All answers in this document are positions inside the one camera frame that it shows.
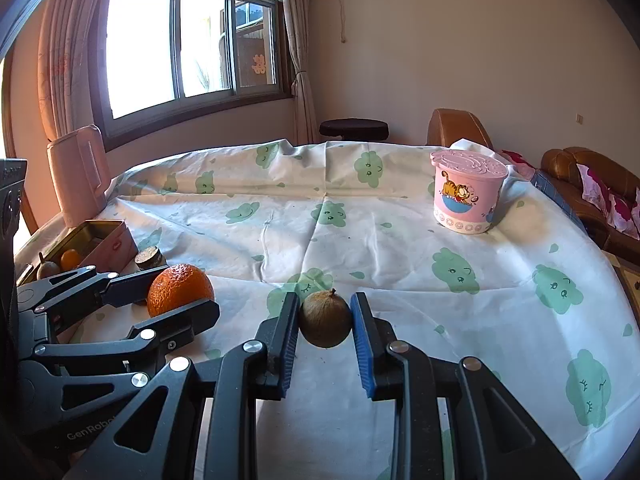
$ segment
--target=orange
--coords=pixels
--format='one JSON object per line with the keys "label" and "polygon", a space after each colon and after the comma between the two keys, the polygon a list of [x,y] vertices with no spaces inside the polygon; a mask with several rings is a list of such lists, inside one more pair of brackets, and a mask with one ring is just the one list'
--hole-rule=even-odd
{"label": "orange", "polygon": [[80,256],[80,253],[75,249],[65,251],[62,253],[62,257],[60,258],[60,268],[62,269],[62,272],[73,270],[81,263],[82,256]]}
{"label": "orange", "polygon": [[174,265],[154,279],[146,295],[146,309],[149,316],[159,316],[204,298],[213,300],[213,286],[207,275],[190,264]]}

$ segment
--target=beige curtain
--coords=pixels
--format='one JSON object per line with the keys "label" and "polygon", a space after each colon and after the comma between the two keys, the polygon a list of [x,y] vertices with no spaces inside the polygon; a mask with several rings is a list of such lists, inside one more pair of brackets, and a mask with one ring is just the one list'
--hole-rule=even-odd
{"label": "beige curtain", "polygon": [[309,52],[309,0],[282,0],[287,25],[289,50],[296,79],[291,86],[295,97],[294,143],[316,144],[319,142],[316,110],[311,93],[311,84],[306,73]]}
{"label": "beige curtain", "polygon": [[86,43],[98,1],[47,0],[38,45],[38,97],[49,140],[84,125],[74,124],[74,102],[78,74],[86,71]]}

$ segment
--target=stool seat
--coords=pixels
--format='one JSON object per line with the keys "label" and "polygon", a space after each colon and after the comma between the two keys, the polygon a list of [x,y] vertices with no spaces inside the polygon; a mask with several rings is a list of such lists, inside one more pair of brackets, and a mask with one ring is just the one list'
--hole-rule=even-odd
{"label": "stool seat", "polygon": [[320,134],[327,137],[341,136],[342,140],[380,142],[389,137],[389,126],[373,119],[334,119],[320,124]]}

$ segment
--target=floral cushion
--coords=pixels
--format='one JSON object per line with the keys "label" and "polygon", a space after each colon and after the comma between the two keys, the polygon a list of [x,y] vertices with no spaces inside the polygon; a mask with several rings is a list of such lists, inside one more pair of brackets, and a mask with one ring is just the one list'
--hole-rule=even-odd
{"label": "floral cushion", "polygon": [[611,210],[609,188],[593,170],[582,164],[577,164],[577,166],[582,177],[582,198],[596,206],[604,217],[608,218]]}
{"label": "floral cushion", "polygon": [[508,163],[513,164],[516,171],[524,178],[529,181],[533,179],[536,168],[530,165],[522,155],[516,152],[508,152],[507,150],[500,150],[498,153],[507,159]]}
{"label": "floral cushion", "polygon": [[640,240],[638,228],[632,219],[631,209],[625,200],[621,196],[613,193],[611,190],[609,190],[609,200],[611,202],[611,209],[607,216],[607,224],[622,234],[631,236],[636,240]]}
{"label": "floral cushion", "polygon": [[636,204],[633,206],[631,210],[631,218],[636,224],[636,229],[640,232],[640,189],[636,187]]}

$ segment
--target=brown round fruit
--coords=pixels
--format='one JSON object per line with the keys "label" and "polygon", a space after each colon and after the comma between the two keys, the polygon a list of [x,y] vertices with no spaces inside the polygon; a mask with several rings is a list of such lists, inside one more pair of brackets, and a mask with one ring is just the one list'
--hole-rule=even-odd
{"label": "brown round fruit", "polygon": [[58,267],[54,262],[46,262],[42,253],[38,253],[38,255],[40,256],[40,265],[38,266],[36,279],[41,280],[43,278],[50,278],[51,276],[55,276],[62,272],[60,267]]}
{"label": "brown round fruit", "polygon": [[146,309],[149,316],[159,316],[205,298],[214,298],[207,275],[190,264],[174,265],[156,276],[146,295]]}
{"label": "brown round fruit", "polygon": [[334,288],[309,294],[298,315],[300,332],[320,348],[343,342],[351,331],[351,323],[351,310]]}
{"label": "brown round fruit", "polygon": [[62,272],[73,270],[81,263],[82,256],[80,256],[80,253],[75,249],[65,251],[60,258],[60,267],[62,268]]}

